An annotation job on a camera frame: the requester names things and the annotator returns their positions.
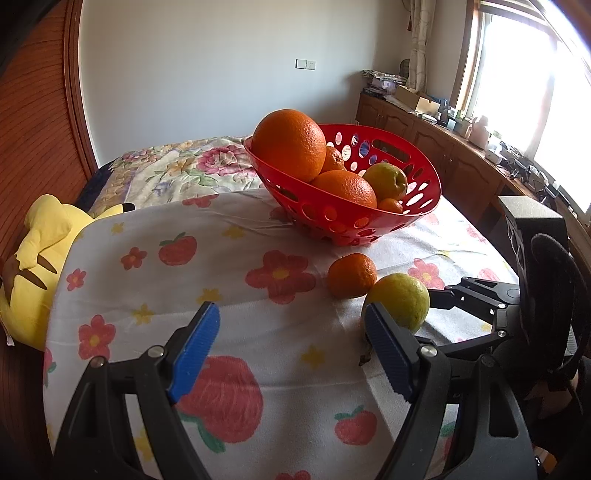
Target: bolt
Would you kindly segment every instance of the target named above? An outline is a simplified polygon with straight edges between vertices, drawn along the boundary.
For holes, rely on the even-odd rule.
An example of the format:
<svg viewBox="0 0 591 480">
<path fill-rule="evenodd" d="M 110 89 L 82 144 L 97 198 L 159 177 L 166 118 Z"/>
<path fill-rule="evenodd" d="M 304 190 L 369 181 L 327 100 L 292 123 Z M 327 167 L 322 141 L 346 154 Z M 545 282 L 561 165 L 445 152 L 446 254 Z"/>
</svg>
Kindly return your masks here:
<svg viewBox="0 0 591 480">
<path fill-rule="evenodd" d="M 92 368 L 100 368 L 105 364 L 105 357 L 104 356 L 96 356 L 90 361 L 90 366 Z"/>
<path fill-rule="evenodd" d="M 421 347 L 422 356 L 436 356 L 437 349 L 433 345 L 423 345 Z"/>
<path fill-rule="evenodd" d="M 148 356 L 151 358 L 159 358 L 164 355 L 164 347 L 160 345 L 151 346 L 148 350 Z"/>
<path fill-rule="evenodd" d="M 486 367 L 494 367 L 495 366 L 495 359 L 493 357 L 491 357 L 490 355 L 482 355 L 482 358 L 480 359 L 480 361 L 482 362 L 482 365 L 484 365 Z"/>
</svg>

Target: box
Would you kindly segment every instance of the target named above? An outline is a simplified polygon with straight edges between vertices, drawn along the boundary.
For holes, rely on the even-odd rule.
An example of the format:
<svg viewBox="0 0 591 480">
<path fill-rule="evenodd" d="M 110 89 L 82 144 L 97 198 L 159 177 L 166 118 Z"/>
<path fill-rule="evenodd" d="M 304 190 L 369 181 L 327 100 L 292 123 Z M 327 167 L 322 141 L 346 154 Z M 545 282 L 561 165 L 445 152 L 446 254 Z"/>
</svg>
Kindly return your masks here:
<svg viewBox="0 0 591 480">
<path fill-rule="evenodd" d="M 402 103 L 419 113 L 426 113 L 427 115 L 433 116 L 439 110 L 439 103 L 426 98 L 423 93 L 406 88 L 403 85 L 399 85 L 398 88 L 396 88 L 394 98 L 400 100 Z"/>
</svg>

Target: yellow plush toy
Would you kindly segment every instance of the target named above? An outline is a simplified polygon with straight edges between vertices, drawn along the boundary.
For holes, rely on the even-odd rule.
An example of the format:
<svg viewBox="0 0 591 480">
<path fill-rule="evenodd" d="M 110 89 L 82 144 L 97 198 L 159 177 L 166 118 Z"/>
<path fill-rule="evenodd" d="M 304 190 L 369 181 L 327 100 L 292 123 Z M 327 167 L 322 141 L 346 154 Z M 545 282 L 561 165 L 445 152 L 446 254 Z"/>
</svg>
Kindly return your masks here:
<svg viewBox="0 0 591 480">
<path fill-rule="evenodd" d="M 123 211 L 122 205 L 116 205 L 97 219 Z M 78 234 L 94 220 L 53 195 L 42 195 L 31 205 L 25 217 L 29 232 L 2 270 L 0 320 L 15 340 L 44 350 L 61 269 Z"/>
</svg>

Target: red fruit bowl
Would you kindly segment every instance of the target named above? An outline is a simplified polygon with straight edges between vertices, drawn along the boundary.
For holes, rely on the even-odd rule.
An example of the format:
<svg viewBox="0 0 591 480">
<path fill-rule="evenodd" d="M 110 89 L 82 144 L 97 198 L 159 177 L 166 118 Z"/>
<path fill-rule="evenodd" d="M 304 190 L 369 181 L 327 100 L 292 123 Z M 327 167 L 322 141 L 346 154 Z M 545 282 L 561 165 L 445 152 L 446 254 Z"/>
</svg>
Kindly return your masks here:
<svg viewBox="0 0 591 480">
<path fill-rule="evenodd" d="M 410 142 L 379 128 L 341 124 L 320 127 L 328 145 L 343 155 L 347 170 L 362 176 L 371 165 L 387 161 L 404 171 L 408 189 L 401 199 L 403 214 L 359 205 L 270 166 L 252 152 L 252 137 L 247 138 L 244 147 L 256 173 L 291 221 L 307 234 L 328 237 L 335 245 L 365 245 L 435 209 L 441 198 L 439 176 L 428 158 Z"/>
</svg>

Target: orange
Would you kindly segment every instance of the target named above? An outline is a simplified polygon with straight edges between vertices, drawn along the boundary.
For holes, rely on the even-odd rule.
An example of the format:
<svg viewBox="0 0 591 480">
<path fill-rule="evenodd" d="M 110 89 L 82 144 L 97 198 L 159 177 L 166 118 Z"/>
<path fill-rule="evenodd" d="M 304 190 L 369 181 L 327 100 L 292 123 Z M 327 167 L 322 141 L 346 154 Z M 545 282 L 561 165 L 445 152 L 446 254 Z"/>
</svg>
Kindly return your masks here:
<svg viewBox="0 0 591 480">
<path fill-rule="evenodd" d="M 256 127 L 252 152 L 291 177 L 312 181 L 324 165 L 326 139 L 316 122 L 304 113 L 277 110 Z"/>
<path fill-rule="evenodd" d="M 378 272 L 371 258 L 350 254 L 330 266 L 326 285 L 337 299 L 355 299 L 366 295 L 377 279 Z"/>
<path fill-rule="evenodd" d="M 326 158 L 324 159 L 324 165 L 320 173 L 330 170 L 346 170 L 345 161 L 343 155 L 335 148 L 330 145 L 326 146 Z"/>
<path fill-rule="evenodd" d="M 317 189 L 366 207 L 376 208 L 378 204 L 371 185 L 352 171 L 325 171 L 314 179 L 312 185 Z"/>
<path fill-rule="evenodd" d="M 398 200 L 384 199 L 378 203 L 378 210 L 385 210 L 386 212 L 402 213 L 404 208 L 398 203 Z"/>
</svg>

